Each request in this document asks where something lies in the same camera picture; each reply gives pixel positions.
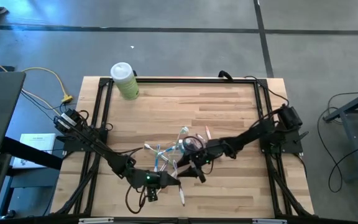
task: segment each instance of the wooden table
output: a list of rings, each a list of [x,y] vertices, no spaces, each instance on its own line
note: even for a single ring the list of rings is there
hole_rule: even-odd
[[[87,110],[92,117],[100,77],[84,77],[77,110]],[[284,81],[269,78],[268,87],[286,96]],[[109,132],[108,146],[115,151],[142,147],[144,143],[155,147],[168,147],[176,140],[182,126],[190,134],[201,134],[206,139],[207,125],[212,138],[237,136],[257,120],[255,93],[251,85],[211,83],[140,83],[140,96],[124,100],[116,86],[113,89],[108,122],[114,125]],[[273,109],[283,100],[271,95]],[[61,208],[75,190],[80,179],[83,152],[73,153],[63,161],[51,211]],[[134,154],[136,167],[153,169],[155,154],[141,150]],[[308,184],[303,166],[297,157],[283,155],[287,184],[298,201],[313,213]],[[248,144],[233,160],[222,156],[215,164],[206,182],[196,178],[181,178],[186,206],[183,207],[176,186],[163,189],[158,201],[148,203],[134,215],[125,205],[129,187],[101,160],[93,201],[92,216],[99,217],[208,217],[208,218],[269,218],[273,217],[264,156],[259,141]],[[88,189],[85,189],[85,207]],[[281,191],[280,207],[284,211]],[[138,209],[139,194],[132,190],[129,201]]]

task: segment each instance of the black metal frame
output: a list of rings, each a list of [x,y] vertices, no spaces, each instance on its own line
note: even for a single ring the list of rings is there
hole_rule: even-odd
[[[238,80],[238,79],[235,79],[235,80],[233,80],[233,79],[223,79],[223,78],[222,79],[215,79],[215,78],[214,79],[210,79],[210,78],[138,78],[137,82],[138,83],[222,83],[222,84],[242,83],[242,84],[252,84],[254,87],[254,90],[255,90],[255,100],[257,103],[258,116],[259,116],[259,118],[264,117],[264,110],[262,107],[262,99],[261,99],[261,95],[260,95],[261,88],[260,88],[258,82],[261,83],[263,86],[268,87],[266,79],[261,79],[261,80],[251,80],[251,79]],[[107,120],[108,110],[109,110],[109,106],[110,106],[111,92],[112,92],[112,86],[113,86],[113,80],[111,78],[100,78],[100,80],[99,80],[98,92],[96,94],[96,101],[95,101],[93,117],[92,117],[92,121],[91,121],[91,125],[95,126],[96,120],[98,117],[98,111],[99,111],[99,107],[100,107],[102,91],[106,85],[108,86],[108,90],[107,90],[106,101],[104,104],[103,116],[102,116],[101,127],[100,127],[100,131],[102,131],[104,133],[103,139],[102,139],[103,142],[107,141],[106,120]],[[265,88],[262,88],[262,90],[264,93],[267,113],[271,113],[272,105],[270,102],[269,91]],[[66,147],[65,147],[65,149],[68,151],[78,151],[76,149],[67,149]],[[91,156],[91,152],[86,151],[84,161],[83,161],[83,167],[82,167],[82,171],[81,171],[80,181],[83,180],[84,176],[88,172],[90,156]],[[271,160],[270,154],[265,153],[265,159],[266,159],[266,163],[268,163],[268,160],[269,159]],[[100,156],[95,155],[94,162],[99,163],[99,160],[100,160]],[[281,158],[280,154],[277,154],[277,169],[278,169],[278,173],[279,173],[280,177],[283,180],[283,183],[286,184],[283,162],[282,162],[282,158]],[[93,174],[93,177],[91,179],[91,185],[89,188],[89,194],[88,194],[88,199],[87,199],[87,203],[86,203],[86,208],[84,210],[84,213],[89,216],[91,215],[91,210],[92,210],[93,196],[94,196],[94,191],[95,191],[95,187],[96,187],[97,173],[98,172],[96,170],[96,172]],[[276,217],[278,215],[282,215],[282,212],[280,211],[280,207],[278,204],[275,180],[273,178],[273,173],[270,169],[268,169],[268,178],[269,178],[269,184],[270,184],[270,192],[272,194],[274,216]],[[78,198],[78,200],[75,202],[75,207],[74,207],[74,212],[73,212],[74,214],[80,213],[81,202],[82,202],[82,193],[81,193],[81,196]],[[286,214],[292,215],[289,199],[284,197],[284,202],[285,202]]]
[[[96,127],[96,123],[98,121],[99,108],[100,108],[100,102],[101,102],[101,97],[102,97],[102,93],[103,93],[103,88],[106,86],[108,89],[107,89],[106,99],[104,102],[101,125],[99,128],[99,132],[101,133],[101,138],[102,138],[101,140],[103,143],[107,142],[108,130],[106,129],[106,123],[107,123],[107,116],[108,116],[109,107],[110,107],[110,99],[111,99],[113,83],[114,82],[113,82],[112,78],[100,78],[99,85],[98,85],[98,92],[96,94],[96,101],[94,104],[92,120],[91,120],[91,125]],[[80,182],[84,179],[85,175],[88,173],[88,167],[89,167],[89,163],[90,163],[90,159],[91,159],[91,153],[92,152],[88,152],[88,151],[85,152],[83,166],[82,166],[81,175],[80,175]],[[88,215],[90,215],[91,211],[92,211],[94,191],[96,188],[96,181],[98,179],[98,171],[99,171],[99,163],[100,163],[100,155],[99,154],[95,154],[93,163],[96,163],[97,168],[94,171],[94,174],[91,179],[88,199],[87,199],[86,207],[84,209],[84,213],[88,214]],[[73,212],[74,214],[80,214],[82,196],[83,196],[83,193],[81,192],[80,196],[78,197],[78,200],[75,202],[74,212]]]

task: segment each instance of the power cord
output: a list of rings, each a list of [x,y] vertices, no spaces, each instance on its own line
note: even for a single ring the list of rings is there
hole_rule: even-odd
[[[46,108],[44,105],[38,103],[35,99],[33,99],[32,96],[30,96],[30,95],[24,93],[23,91],[21,92],[21,94],[28,96],[28,97],[30,98],[30,100],[32,100],[34,103],[37,103],[40,107],[42,107],[42,108],[45,109],[45,110],[53,110],[53,109],[60,108],[60,107],[62,106],[62,105],[60,105],[60,106],[55,106],[55,107],[53,107],[53,108]],[[70,106],[70,105],[77,105],[77,104],[76,104],[76,103],[67,103],[67,104],[64,104],[64,105],[65,105],[65,106]]]
[[[2,70],[4,70],[5,72],[7,72],[7,70],[6,70],[1,64],[0,64],[0,68],[1,68]],[[49,70],[49,69],[47,69],[47,68],[42,68],[42,67],[31,67],[31,68],[27,68],[27,69],[23,70],[22,72],[25,72],[25,71],[28,71],[28,70],[45,70],[45,71],[47,71],[47,72],[50,72],[50,73],[54,74],[54,75],[56,76],[56,78],[58,79],[58,81],[59,81],[59,83],[60,83],[60,86],[61,86],[61,88],[62,88],[62,91],[63,91],[62,103],[69,103],[69,102],[73,99],[72,96],[67,95],[66,90],[64,89],[64,86],[63,86],[62,81],[60,80],[59,76],[58,76],[55,72],[53,72],[53,71],[51,71],[51,70]],[[57,115],[60,115],[57,110],[55,110],[52,106],[50,106],[50,104],[49,104],[48,102],[46,102],[44,99],[42,99],[41,97],[39,97],[39,96],[37,96],[37,95],[35,95],[35,94],[33,94],[33,93],[31,93],[31,92],[29,92],[29,91],[23,89],[23,88],[22,88],[22,91],[23,91],[24,93],[28,94],[28,95],[31,95],[31,96],[35,97],[36,99],[38,99],[38,100],[40,100],[40,101],[42,101],[42,102],[45,103],[51,110],[53,110]]]
[[[208,173],[205,173],[203,170],[201,170],[203,174],[208,175],[208,174],[211,174],[211,173],[212,173],[212,170],[214,169],[214,161],[215,161],[215,160],[212,160],[212,162],[211,162],[211,169],[209,170]]]
[[[320,141],[321,141],[321,144],[323,145],[323,147],[325,148],[325,150],[328,152],[328,155],[330,156],[330,158],[333,160],[333,162],[335,163],[335,165],[337,164],[334,156],[330,153],[330,151],[328,150],[327,146],[325,145],[324,141],[323,141],[323,138],[321,137],[321,133],[320,133],[320,120],[321,118],[323,118],[323,115],[329,110],[329,109],[337,109],[335,107],[329,107],[327,109],[325,109],[321,115],[319,116],[318,120],[317,120],[317,134],[318,134],[318,137],[320,138]],[[333,190],[332,187],[331,187],[331,175],[329,176],[329,179],[328,179],[328,188],[329,190],[332,192],[332,193],[336,193],[336,192],[339,192],[341,189],[342,189],[342,180],[343,180],[343,177],[342,177],[342,172],[341,172],[341,169],[338,167],[338,171],[339,171],[339,176],[340,176],[340,180],[341,180],[341,184],[339,186],[339,188],[337,190]]]
[[[267,86],[261,84],[261,82],[260,82],[256,77],[253,77],[252,75],[247,75],[247,76],[244,77],[244,78],[253,78],[253,79],[255,79],[255,81],[256,81],[262,88],[264,88],[265,90],[271,92],[273,95],[278,96],[278,97],[280,97],[281,99],[285,100],[285,101],[287,102],[287,106],[290,105],[290,101],[289,101],[287,98],[285,98],[284,96],[281,96],[281,95],[279,95],[279,94],[276,94],[275,92],[273,92],[272,90],[270,90],[269,88],[267,88]]]
[[[26,99],[28,99],[32,104],[34,104],[34,106],[38,107],[38,109],[40,111],[42,111],[51,121],[53,121],[53,119],[43,110],[41,109],[40,106],[38,106],[37,104],[35,104],[30,98],[28,98],[25,94],[23,94],[23,92],[21,92],[22,96],[24,96]]]
[[[131,209],[131,206],[129,206],[129,203],[128,203],[128,195],[129,195],[129,192],[131,191],[131,188],[132,188],[132,186],[129,186],[127,193],[125,194],[125,204],[130,212],[132,212],[133,214],[138,214],[142,210],[144,204],[146,203],[147,196],[144,194],[146,187],[143,186],[142,191],[140,192],[138,211],[133,211],[133,209]]]
[[[299,156],[299,154],[297,153],[293,153],[294,156],[296,156],[299,161],[301,161],[302,165],[303,165],[303,169],[305,170],[305,176],[306,178],[308,178],[308,171],[306,170],[306,165],[305,165],[305,162],[303,161],[303,159]]]
[[[349,152],[348,154],[346,154],[345,156],[343,156],[339,161],[336,162],[335,158],[333,157],[333,155],[330,153],[330,151],[328,150],[327,146],[325,145],[325,143],[324,143],[324,141],[323,141],[323,139],[322,139],[322,137],[321,137],[320,128],[319,128],[319,124],[320,124],[321,118],[322,118],[323,115],[324,115],[328,110],[330,110],[330,109],[337,109],[337,108],[335,108],[335,107],[329,107],[329,108],[325,109],[325,110],[321,113],[320,117],[319,117],[318,120],[317,120],[317,133],[318,133],[318,136],[319,136],[319,138],[320,138],[320,141],[321,141],[321,143],[323,144],[325,150],[327,151],[327,153],[329,154],[329,156],[331,157],[331,159],[332,159],[333,162],[335,163],[335,166],[334,166],[333,169],[331,170],[331,172],[330,172],[330,174],[329,174],[329,177],[328,177],[328,188],[329,188],[329,190],[330,190],[332,193],[337,193],[337,192],[339,192],[339,191],[342,189],[342,185],[343,185],[343,176],[342,176],[341,169],[339,168],[338,165],[339,165],[339,163],[341,163],[345,158],[347,158],[348,156],[350,156],[350,155],[352,155],[353,153],[357,152],[357,151],[358,151],[358,148],[355,149],[355,150],[353,150],[353,151],[351,151],[351,152]],[[341,181],[341,183],[340,183],[340,185],[339,185],[339,188],[338,188],[337,190],[333,190],[333,188],[331,187],[331,177],[333,176],[333,172],[334,172],[335,168],[337,168],[338,171],[339,171],[339,177],[340,177],[340,181]]]

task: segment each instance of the black table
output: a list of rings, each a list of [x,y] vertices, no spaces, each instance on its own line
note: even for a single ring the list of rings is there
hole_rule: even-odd
[[[24,72],[0,72],[0,192],[6,175],[12,175],[9,163],[12,156],[19,157],[37,164],[60,170],[62,159],[49,153],[26,146],[16,140],[5,137],[7,127],[12,118],[17,99],[21,92],[25,78]],[[12,195],[10,190],[4,196],[0,215],[5,215]]]

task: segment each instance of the concrete floor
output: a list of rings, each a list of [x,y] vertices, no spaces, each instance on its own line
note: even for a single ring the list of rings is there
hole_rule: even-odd
[[[266,29],[358,30],[358,0],[259,3]],[[0,25],[258,28],[252,0],[0,0],[0,6],[10,10],[0,18]],[[358,221],[358,181],[344,183],[339,193],[329,191],[333,163],[316,134],[317,118],[329,98],[358,91],[358,35],[268,34],[266,38],[274,77],[285,79],[289,100],[304,122],[302,130],[310,132],[303,147],[316,214]],[[83,76],[109,75],[111,66],[120,61],[129,62],[140,76],[215,77],[220,70],[235,77],[267,76],[259,34],[0,30],[0,63],[17,70],[52,69],[75,98]],[[59,105],[62,93],[52,75],[28,72],[24,87]],[[333,103],[340,106],[352,97],[339,97]],[[349,152],[340,126],[321,127],[335,158]],[[53,132],[50,120],[21,97],[7,135],[18,139],[22,133]],[[349,161],[341,166],[344,170],[352,166]],[[56,177],[50,175],[51,185]],[[335,176],[334,188],[338,181]],[[51,187],[17,189],[11,209],[20,217],[41,215],[51,192]]]

